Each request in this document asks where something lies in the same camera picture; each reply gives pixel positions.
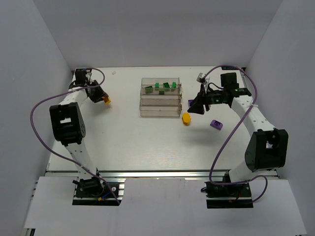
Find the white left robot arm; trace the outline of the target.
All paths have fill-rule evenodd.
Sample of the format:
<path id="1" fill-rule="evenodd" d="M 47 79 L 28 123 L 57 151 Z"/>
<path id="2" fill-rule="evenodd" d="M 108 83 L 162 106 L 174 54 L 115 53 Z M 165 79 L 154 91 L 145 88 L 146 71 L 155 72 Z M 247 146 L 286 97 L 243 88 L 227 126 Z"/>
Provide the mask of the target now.
<path id="1" fill-rule="evenodd" d="M 69 152 L 78 169 L 79 178 L 83 180 L 99 175 L 84 142 L 86 127 L 80 106 L 86 99 L 107 105 L 111 102 L 100 83 L 92 79 L 92 69 L 80 68 L 74 71 L 65 98 L 49 108 L 54 137 Z"/>

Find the orange rectangular lego brick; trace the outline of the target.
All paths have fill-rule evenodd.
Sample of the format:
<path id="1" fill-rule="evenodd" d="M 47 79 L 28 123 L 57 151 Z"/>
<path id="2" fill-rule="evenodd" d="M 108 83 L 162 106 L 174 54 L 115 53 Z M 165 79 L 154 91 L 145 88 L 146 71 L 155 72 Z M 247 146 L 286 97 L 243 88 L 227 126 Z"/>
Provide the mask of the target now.
<path id="1" fill-rule="evenodd" d="M 105 104 L 110 104 L 111 103 L 111 99 L 108 96 L 104 96 L 102 99 L 103 99 Z"/>

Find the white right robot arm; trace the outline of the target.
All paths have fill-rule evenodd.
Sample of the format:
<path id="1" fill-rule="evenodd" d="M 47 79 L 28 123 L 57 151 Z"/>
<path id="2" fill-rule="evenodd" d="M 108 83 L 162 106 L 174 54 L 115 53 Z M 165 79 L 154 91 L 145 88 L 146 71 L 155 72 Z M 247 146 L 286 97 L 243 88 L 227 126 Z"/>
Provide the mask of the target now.
<path id="1" fill-rule="evenodd" d="M 288 133 L 271 124 L 259 108 L 247 88 L 237 82 L 235 72 L 220 76 L 221 88 L 210 88 L 210 80 L 199 74 L 200 91 L 192 101 L 188 113 L 202 115 L 212 105 L 227 104 L 244 124 L 251 138 L 244 154 L 244 161 L 228 171 L 228 182 L 243 183 L 259 174 L 281 168 L 286 162 Z"/>

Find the green rectangular lego brick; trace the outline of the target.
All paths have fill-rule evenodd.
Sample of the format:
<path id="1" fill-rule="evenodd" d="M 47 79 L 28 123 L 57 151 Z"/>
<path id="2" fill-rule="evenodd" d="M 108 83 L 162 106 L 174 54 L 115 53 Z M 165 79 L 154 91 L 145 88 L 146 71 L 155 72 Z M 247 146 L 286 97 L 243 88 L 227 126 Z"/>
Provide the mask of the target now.
<path id="1" fill-rule="evenodd" d="M 150 94 L 153 93 L 154 89 L 152 86 L 144 87 L 145 93 Z"/>

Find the yellow rounded lego brick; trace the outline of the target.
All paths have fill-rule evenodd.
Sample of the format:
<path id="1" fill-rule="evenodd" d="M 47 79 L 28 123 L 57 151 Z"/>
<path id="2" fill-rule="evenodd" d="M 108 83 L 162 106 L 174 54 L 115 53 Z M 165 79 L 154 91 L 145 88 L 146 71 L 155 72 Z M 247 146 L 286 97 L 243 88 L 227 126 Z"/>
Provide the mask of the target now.
<path id="1" fill-rule="evenodd" d="M 185 126 L 189 126 L 191 123 L 191 116 L 189 113 L 183 113 L 182 122 Z"/>

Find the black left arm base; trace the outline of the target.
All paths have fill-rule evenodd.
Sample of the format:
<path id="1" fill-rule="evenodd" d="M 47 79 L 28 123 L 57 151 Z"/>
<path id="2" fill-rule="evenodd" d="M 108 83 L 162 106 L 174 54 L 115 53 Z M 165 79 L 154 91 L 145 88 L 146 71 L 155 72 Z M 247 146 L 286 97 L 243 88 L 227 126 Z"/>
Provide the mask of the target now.
<path id="1" fill-rule="evenodd" d="M 120 183 L 108 182 L 108 185 L 98 178 L 75 179 L 73 206 L 119 206 L 122 197 L 119 196 Z"/>

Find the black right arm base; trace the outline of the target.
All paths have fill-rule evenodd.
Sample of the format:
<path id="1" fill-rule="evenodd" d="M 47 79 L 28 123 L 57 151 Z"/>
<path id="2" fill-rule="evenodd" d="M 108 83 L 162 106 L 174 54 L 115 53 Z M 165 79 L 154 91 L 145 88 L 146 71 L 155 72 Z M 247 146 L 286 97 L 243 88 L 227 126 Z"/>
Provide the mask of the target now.
<path id="1" fill-rule="evenodd" d="M 253 208 L 252 193 L 248 183 L 215 185 L 208 181 L 200 191 L 206 194 L 208 209 Z"/>

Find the purple curved lego brick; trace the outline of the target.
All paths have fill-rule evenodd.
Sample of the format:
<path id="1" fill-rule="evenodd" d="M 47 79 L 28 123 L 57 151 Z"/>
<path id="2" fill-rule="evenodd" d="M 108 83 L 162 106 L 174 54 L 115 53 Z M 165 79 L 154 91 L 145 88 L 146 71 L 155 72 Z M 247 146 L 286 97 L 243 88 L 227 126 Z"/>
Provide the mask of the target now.
<path id="1" fill-rule="evenodd" d="M 223 124 L 217 120 L 212 120 L 210 126 L 217 130 L 221 130 L 223 128 Z"/>

